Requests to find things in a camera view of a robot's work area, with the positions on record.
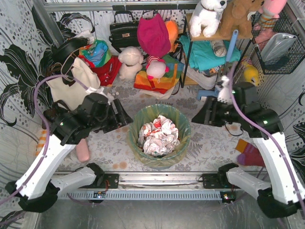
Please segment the yellow translucent trash bag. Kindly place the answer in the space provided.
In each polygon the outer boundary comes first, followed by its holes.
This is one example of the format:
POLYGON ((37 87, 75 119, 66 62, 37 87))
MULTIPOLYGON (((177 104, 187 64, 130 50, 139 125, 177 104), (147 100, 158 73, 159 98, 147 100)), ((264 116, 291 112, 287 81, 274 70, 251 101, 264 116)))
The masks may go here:
POLYGON ((135 158, 144 165, 153 169, 166 169, 182 161, 190 143, 191 127, 188 118, 177 108, 167 104, 154 104, 141 109, 134 117, 127 133, 127 144, 132 150, 135 158), (138 145, 140 128, 153 121, 159 115, 163 115, 173 121, 178 128, 180 144, 168 155, 158 158, 152 157, 143 152, 138 145))

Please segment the teal plastic trash bin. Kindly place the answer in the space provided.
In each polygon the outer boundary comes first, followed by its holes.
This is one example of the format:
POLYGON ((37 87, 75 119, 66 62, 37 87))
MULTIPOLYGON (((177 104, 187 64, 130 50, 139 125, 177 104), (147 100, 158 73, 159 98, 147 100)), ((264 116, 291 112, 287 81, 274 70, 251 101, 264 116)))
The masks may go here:
POLYGON ((190 123, 183 113, 167 104, 154 104, 136 114, 127 144, 141 163, 162 170, 182 161, 190 137, 190 123))

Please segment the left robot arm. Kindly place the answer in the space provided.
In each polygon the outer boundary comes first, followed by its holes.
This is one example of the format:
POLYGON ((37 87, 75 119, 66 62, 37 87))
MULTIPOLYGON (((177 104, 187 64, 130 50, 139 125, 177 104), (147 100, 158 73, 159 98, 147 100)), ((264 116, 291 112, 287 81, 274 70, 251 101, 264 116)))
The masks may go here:
POLYGON ((54 205, 58 197, 81 187, 104 187, 109 182, 105 172, 95 163, 58 178, 52 178, 62 160, 90 132, 108 133, 132 123, 118 99, 112 102, 99 93, 85 96, 73 111, 59 115, 51 124, 49 141, 27 172, 5 189, 19 198, 19 206, 28 212, 42 213, 54 205))

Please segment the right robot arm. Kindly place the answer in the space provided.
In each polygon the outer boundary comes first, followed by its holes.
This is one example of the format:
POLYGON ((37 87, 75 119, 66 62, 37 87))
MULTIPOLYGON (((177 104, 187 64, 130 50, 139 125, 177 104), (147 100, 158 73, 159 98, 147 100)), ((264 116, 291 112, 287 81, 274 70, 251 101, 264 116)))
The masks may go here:
POLYGON ((278 114, 259 104, 252 83, 237 83, 229 94, 235 99, 233 104, 208 96, 192 122, 216 127, 239 123, 258 148, 270 182, 259 180, 237 164, 229 163, 212 174, 212 179, 203 177, 204 187, 241 188, 256 199, 261 211, 270 219, 295 214, 305 205, 305 188, 293 168, 278 114))

